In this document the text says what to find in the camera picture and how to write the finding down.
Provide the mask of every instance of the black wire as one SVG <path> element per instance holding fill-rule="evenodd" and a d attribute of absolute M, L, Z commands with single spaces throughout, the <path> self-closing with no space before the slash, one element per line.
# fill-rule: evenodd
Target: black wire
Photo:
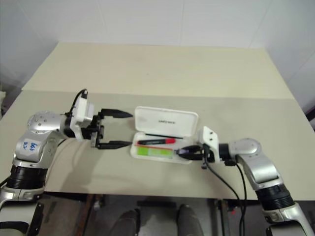
<path fill-rule="evenodd" d="M 205 155 L 205 164 L 206 166 L 208 167 L 208 169 L 218 178 L 220 179 L 230 190 L 232 190 L 232 192 L 235 194 L 236 198 L 237 198 L 237 201 L 239 202 L 239 205 L 240 205 L 240 208 L 241 208 L 241 213 L 243 215 L 243 205 L 242 205 L 242 202 L 240 200 L 240 197 L 238 196 L 238 194 L 236 193 L 236 191 L 231 187 L 231 185 L 229 185 L 214 169 L 212 169 L 212 167 L 209 165 L 209 162 L 208 162 L 208 155 Z M 242 223 L 241 223 L 241 220 L 240 220 L 240 225 L 239 225 L 239 236 L 242 236 Z"/>
<path fill-rule="evenodd" d="M 77 95 L 75 96 L 75 98 L 74 98 L 74 100 L 73 100 L 73 103 L 72 103 L 72 106 L 71 106 L 71 108 L 70 108 L 69 113 L 72 113 L 72 110 L 73 110 L 73 108 L 74 108 L 74 105 L 75 105 L 75 103 L 76 103 L 78 97 L 79 97 L 81 94 L 83 94 L 86 90 L 87 90 L 87 89 L 85 88 L 85 89 L 83 89 L 83 90 L 81 90 L 80 92 L 77 93 Z"/>
<path fill-rule="evenodd" d="M 7 183 L 8 180 L 9 180 L 9 177 L 7 177 L 4 181 L 2 181 L 2 182 L 0 183 L 0 188 L 1 188 L 5 183 Z"/>
<path fill-rule="evenodd" d="M 245 184 L 243 172 L 242 172 L 242 170 L 238 164 L 236 164 L 236 167 L 241 174 L 242 182 L 243 182 L 243 188 L 244 188 L 244 203 L 243 203 L 243 211 L 242 211 L 242 216 L 241 216 L 239 228 L 241 228 L 241 226 L 243 227 L 243 235 L 245 236 L 245 213 L 246 213 L 246 207 L 247 207 L 247 190 L 246 190 L 246 184 Z"/>
<path fill-rule="evenodd" d="M 66 141 L 66 139 L 64 139 L 64 140 L 62 140 L 60 143 L 58 143 L 58 147 L 64 142 L 64 141 Z"/>

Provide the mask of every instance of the table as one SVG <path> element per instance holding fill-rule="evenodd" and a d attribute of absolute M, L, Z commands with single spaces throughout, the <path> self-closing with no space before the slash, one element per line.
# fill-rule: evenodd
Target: table
<path fill-rule="evenodd" d="M 111 62 L 109 57 L 111 66 L 101 66 L 102 60 Z M 0 121 L 0 178 L 9 174 L 16 141 L 28 118 L 40 110 L 64 113 L 84 86 L 95 112 L 115 108 L 133 114 L 139 105 L 193 111 L 200 117 L 198 128 L 206 125 L 215 130 L 222 143 L 255 138 L 293 198 L 315 200 L 314 132 L 261 49 L 60 44 Z M 132 118 L 107 118 L 104 124 L 106 140 L 132 140 L 136 132 Z M 134 159 L 129 149 L 98 150 L 87 141 L 67 140 L 55 156 L 46 191 L 235 198 L 201 169 L 201 162 L 181 165 Z M 214 168 L 243 197 L 237 169 L 223 164 Z M 252 190 L 248 198 L 256 199 Z"/>

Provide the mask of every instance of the open case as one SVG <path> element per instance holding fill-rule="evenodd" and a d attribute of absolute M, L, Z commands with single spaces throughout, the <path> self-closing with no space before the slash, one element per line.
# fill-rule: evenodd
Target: open case
<path fill-rule="evenodd" d="M 136 107 L 135 127 L 130 154 L 134 158 L 189 164 L 191 160 L 179 157 L 175 150 L 194 144 L 198 114 L 171 109 Z M 175 138 L 172 144 L 139 145 L 140 140 Z"/>

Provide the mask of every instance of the silver robotic arm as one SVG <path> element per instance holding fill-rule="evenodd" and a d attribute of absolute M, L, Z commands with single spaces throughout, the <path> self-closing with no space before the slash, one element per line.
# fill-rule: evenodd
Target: silver robotic arm
<path fill-rule="evenodd" d="M 33 115 L 27 123 L 27 131 L 17 142 L 11 175 L 0 186 L 0 236 L 37 235 L 43 205 L 37 200 L 45 189 L 47 170 L 62 139 L 91 140 L 91 147 L 117 149 L 130 142 L 110 141 L 101 143 L 105 116 L 132 117 L 131 114 L 112 109 L 102 109 L 94 115 L 94 105 L 87 102 L 87 90 L 80 91 L 69 112 L 57 115 L 42 111 Z"/>
<path fill-rule="evenodd" d="M 272 224 L 268 236 L 314 236 L 300 206 L 292 199 L 274 164 L 254 139 L 219 144 L 217 134 L 204 127 L 199 142 L 209 149 L 209 162 L 240 163 L 260 201 L 265 219 Z"/>

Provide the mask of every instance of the red marker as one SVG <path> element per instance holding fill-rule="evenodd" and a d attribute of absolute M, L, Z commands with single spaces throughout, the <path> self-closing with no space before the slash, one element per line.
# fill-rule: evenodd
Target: red marker
<path fill-rule="evenodd" d="M 154 145 L 154 144 L 173 144 L 176 142 L 176 139 L 151 139 L 151 140 L 139 140 L 137 144 L 141 145 Z"/>

